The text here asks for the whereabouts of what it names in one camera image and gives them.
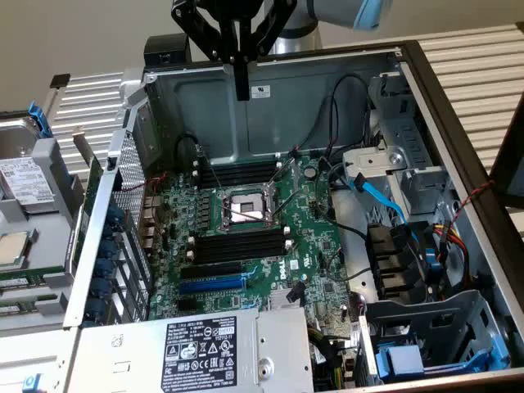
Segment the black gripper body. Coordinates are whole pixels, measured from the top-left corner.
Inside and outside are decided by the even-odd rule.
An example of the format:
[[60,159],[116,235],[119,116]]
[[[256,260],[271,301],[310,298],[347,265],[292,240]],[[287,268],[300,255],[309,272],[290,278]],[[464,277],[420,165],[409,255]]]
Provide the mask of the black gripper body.
[[263,0],[200,0],[199,8],[205,9],[215,20],[253,19]]

